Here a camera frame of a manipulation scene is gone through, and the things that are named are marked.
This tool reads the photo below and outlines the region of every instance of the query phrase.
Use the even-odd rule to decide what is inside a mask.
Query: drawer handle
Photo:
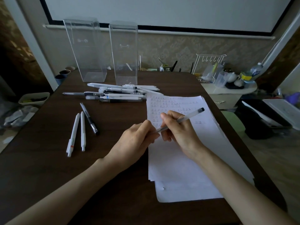
[[[221,102],[215,102],[216,104],[221,104],[221,103],[224,103],[225,101],[221,101]]]

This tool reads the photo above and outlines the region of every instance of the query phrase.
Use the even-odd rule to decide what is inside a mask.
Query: left hand
[[[144,154],[146,148],[160,136],[159,133],[149,134],[154,130],[155,127],[149,120],[134,124],[123,132],[105,158],[116,163],[122,171],[129,168]]]

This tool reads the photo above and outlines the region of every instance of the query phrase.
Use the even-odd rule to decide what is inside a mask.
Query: projector screen
[[[139,30],[271,36],[293,0],[40,0],[50,24],[96,17],[101,27],[132,21]]]

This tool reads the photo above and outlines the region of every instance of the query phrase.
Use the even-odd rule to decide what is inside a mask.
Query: transparent plastic container
[[[96,18],[64,19],[64,24],[83,82],[104,82],[106,61]]]
[[[109,30],[116,85],[137,85],[137,23],[113,21]]]
[[[217,79],[216,79],[216,81],[215,81],[215,83],[214,83],[214,85],[216,86],[216,87],[219,87],[219,88],[223,88],[223,87],[225,87],[225,84],[226,84],[226,79],[225,79],[225,77],[227,76],[227,72],[224,72],[224,71],[222,71],[222,72],[220,72],[219,73],[219,75],[218,75],[218,77],[217,77]]]

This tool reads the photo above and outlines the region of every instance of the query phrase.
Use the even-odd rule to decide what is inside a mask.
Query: white wire rack
[[[202,60],[202,62],[221,63],[223,61],[223,58],[227,56],[227,55],[199,55],[199,54],[196,54],[196,55],[197,55],[197,58],[196,58],[195,64],[192,69],[192,74],[195,73],[195,70],[197,68],[199,60]],[[210,81],[198,79],[198,81],[203,84],[213,84],[215,82],[215,80],[216,80],[215,74],[212,76],[212,80],[210,80]]]

